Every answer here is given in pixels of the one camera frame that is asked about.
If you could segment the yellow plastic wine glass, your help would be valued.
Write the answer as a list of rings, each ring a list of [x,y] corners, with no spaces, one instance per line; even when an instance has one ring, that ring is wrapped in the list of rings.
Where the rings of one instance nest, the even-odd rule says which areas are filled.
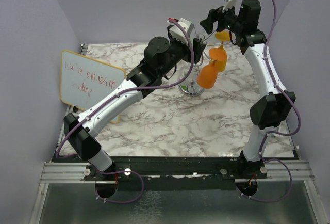
[[[229,36],[229,31],[224,30],[221,32],[216,32],[215,38],[221,42],[220,46],[217,48],[217,62],[216,66],[218,69],[218,72],[223,72],[226,68],[227,64],[227,52],[224,48],[224,44],[226,42],[230,42],[230,36]]]

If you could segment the orange plastic wine glass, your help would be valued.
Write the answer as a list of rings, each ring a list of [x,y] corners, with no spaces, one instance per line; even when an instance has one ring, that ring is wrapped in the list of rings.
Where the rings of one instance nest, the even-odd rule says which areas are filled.
[[[197,83],[200,87],[205,89],[210,89],[214,86],[217,77],[218,77],[218,69],[216,66],[216,56],[217,56],[217,48],[212,48],[209,50],[210,63],[206,65],[199,73],[197,77]]]

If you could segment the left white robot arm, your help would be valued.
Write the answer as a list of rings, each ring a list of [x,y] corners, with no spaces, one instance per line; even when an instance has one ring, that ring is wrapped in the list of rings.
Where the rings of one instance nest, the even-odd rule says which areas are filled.
[[[186,45],[174,38],[155,37],[144,49],[144,58],[119,86],[100,102],[80,113],[63,119],[65,141],[78,157],[96,168],[96,174],[108,180],[114,173],[114,162],[96,141],[99,132],[119,113],[146,98],[155,89],[164,88],[162,79],[181,61],[198,62],[206,44],[195,38]]]

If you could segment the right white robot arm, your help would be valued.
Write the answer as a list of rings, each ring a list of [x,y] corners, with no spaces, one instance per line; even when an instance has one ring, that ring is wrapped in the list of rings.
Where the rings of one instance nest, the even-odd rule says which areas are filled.
[[[235,14],[235,4],[236,0],[226,0],[224,6],[211,9],[200,25],[210,34],[214,22],[217,22],[217,31],[228,29],[235,34],[236,45],[249,62],[259,88],[260,99],[250,109],[252,131],[240,154],[242,162],[237,165],[238,174],[249,178],[255,173],[254,164],[261,162],[268,132],[278,131],[296,97],[279,79],[266,45],[266,36],[258,29],[260,2],[242,0],[238,14]]]

